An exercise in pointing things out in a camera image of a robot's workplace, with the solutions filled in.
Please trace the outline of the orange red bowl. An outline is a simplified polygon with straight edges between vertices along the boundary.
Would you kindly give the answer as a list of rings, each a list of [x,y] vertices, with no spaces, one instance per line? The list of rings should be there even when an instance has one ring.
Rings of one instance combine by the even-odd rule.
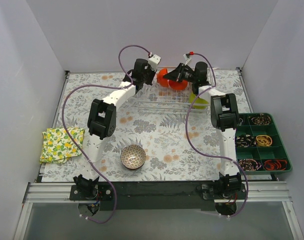
[[[188,85],[188,82],[186,80],[182,80],[181,82],[169,80],[169,87],[176,91],[182,91],[184,90]]]
[[[167,68],[163,68],[157,73],[157,83],[164,88],[169,87],[169,82],[168,82],[169,80],[164,78],[164,75],[166,75],[167,73],[168,73]]]

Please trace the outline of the lime green bowl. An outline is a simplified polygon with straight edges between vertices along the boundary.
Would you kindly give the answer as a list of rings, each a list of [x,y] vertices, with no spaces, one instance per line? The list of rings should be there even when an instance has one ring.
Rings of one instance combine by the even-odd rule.
[[[196,95],[193,93],[190,93],[189,96],[189,103],[191,104],[194,100],[195,100]],[[207,109],[209,106],[209,103],[202,99],[202,98],[197,98],[193,104],[193,108],[194,109],[200,109],[200,110],[204,110]]]

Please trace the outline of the white wire dish rack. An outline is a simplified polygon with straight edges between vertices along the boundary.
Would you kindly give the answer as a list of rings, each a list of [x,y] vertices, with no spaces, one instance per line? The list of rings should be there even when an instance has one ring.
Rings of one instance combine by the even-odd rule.
[[[163,79],[163,75],[172,71],[172,68],[161,68],[151,85],[144,85],[135,96],[136,106],[140,112],[176,114],[186,113],[194,100],[192,84],[187,83],[185,88],[171,88],[169,80]]]

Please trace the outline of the grey geometric patterned bowl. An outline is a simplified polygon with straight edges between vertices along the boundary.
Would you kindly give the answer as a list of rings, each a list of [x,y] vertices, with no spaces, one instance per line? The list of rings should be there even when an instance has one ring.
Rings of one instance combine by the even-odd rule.
[[[120,159],[125,168],[137,170],[145,164],[146,152],[141,146],[131,144],[121,151]]]

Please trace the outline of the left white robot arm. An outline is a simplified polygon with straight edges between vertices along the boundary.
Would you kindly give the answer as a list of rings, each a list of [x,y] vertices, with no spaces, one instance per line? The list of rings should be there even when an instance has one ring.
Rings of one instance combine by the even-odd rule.
[[[160,57],[156,55],[149,59],[138,58],[135,61],[134,69],[125,74],[122,83],[115,91],[103,99],[92,101],[87,120],[90,146],[85,152],[91,162],[98,160],[107,138],[114,134],[117,110],[130,97],[138,93],[145,84],[152,84],[159,62]]]

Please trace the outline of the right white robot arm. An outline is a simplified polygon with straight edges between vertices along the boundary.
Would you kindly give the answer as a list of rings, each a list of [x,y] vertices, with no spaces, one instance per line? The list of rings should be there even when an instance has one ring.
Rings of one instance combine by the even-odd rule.
[[[231,198],[242,189],[242,179],[236,164],[236,128],[239,124],[239,111],[236,96],[215,89],[216,77],[210,64],[203,61],[196,63],[195,68],[180,63],[174,70],[163,75],[164,79],[176,84],[187,81],[192,84],[195,98],[210,103],[212,126],[216,129],[219,140],[220,177],[207,188],[210,195]]]

